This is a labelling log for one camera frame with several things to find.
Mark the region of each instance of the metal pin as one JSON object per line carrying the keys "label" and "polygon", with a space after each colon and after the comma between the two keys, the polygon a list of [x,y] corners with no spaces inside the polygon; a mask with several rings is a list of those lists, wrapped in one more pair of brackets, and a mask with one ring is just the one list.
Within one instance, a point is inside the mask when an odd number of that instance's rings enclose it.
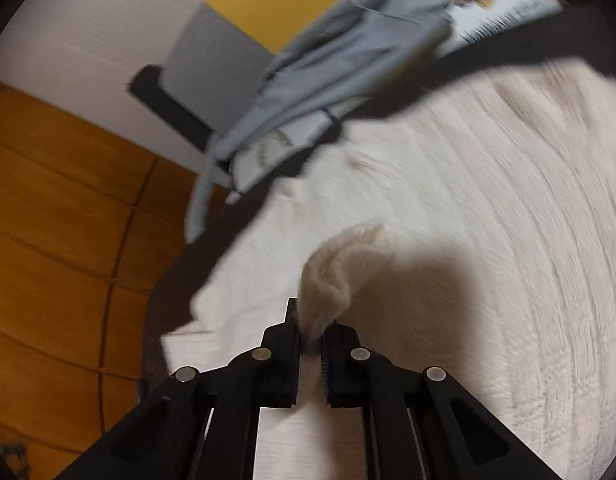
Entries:
{"label": "metal pin", "polygon": [[440,382],[445,379],[445,370],[443,368],[439,368],[438,366],[431,366],[425,371],[425,374],[431,381]]}
{"label": "metal pin", "polygon": [[191,366],[184,366],[179,368],[179,370],[175,371],[175,379],[177,381],[181,381],[182,383],[187,383],[188,381],[192,381],[197,376],[197,370],[192,368]]}
{"label": "metal pin", "polygon": [[252,350],[252,358],[257,361],[267,361],[272,357],[272,350],[266,348],[265,346],[260,346],[259,348],[255,348]]}
{"label": "metal pin", "polygon": [[350,357],[355,361],[367,361],[370,359],[370,350],[367,348],[353,348],[350,351]]}

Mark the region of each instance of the gray fabric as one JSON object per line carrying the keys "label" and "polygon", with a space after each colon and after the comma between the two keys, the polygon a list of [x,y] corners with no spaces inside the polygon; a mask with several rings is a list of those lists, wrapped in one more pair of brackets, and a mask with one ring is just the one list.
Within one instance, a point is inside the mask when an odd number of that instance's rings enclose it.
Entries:
{"label": "gray fabric", "polygon": [[214,154],[227,160],[290,120],[371,94],[396,70],[447,38],[451,17],[445,8],[451,1],[386,0],[378,10],[365,10],[347,32],[277,72],[243,118],[218,140]]}
{"label": "gray fabric", "polygon": [[349,31],[360,22],[366,10],[378,9],[384,2],[385,0],[339,0],[290,40],[265,69],[262,80],[270,79],[275,72],[294,63],[308,51]]}
{"label": "gray fabric", "polygon": [[159,83],[211,129],[225,133],[248,110],[272,58],[204,4],[172,49]]}
{"label": "gray fabric", "polygon": [[208,140],[203,168],[195,178],[195,184],[190,192],[184,220],[184,239],[187,244],[193,243],[205,231],[205,216],[213,192],[213,173],[217,168],[217,159],[213,155],[217,139],[219,134],[215,133]]}

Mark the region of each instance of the white wall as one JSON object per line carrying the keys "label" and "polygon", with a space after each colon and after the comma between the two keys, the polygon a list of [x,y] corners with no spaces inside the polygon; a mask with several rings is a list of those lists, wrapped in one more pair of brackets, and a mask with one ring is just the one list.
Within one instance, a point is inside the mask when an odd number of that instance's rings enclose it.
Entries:
{"label": "white wall", "polygon": [[200,153],[126,86],[202,1],[26,0],[0,37],[0,81],[198,171]]}

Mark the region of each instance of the white cloth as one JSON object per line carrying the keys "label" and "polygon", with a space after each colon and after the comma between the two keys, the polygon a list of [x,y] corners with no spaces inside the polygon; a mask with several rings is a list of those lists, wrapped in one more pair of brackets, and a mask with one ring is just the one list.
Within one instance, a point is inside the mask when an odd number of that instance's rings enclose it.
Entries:
{"label": "white cloth", "polygon": [[[343,322],[413,370],[445,367],[555,472],[616,454],[616,82],[576,60],[500,69],[387,121],[349,123],[251,226],[166,335],[171,369],[257,346],[327,238],[380,222],[393,260]],[[364,478],[361,420],[329,410],[316,358],[299,403],[261,415],[255,477]]]}

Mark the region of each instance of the orange wooden floor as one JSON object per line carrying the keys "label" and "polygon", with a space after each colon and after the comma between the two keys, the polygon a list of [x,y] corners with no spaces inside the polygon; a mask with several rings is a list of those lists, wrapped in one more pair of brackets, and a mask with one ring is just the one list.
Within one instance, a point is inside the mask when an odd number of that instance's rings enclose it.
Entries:
{"label": "orange wooden floor", "polygon": [[30,480],[135,404],[148,293],[184,247],[192,182],[0,86],[0,445],[25,446]]}

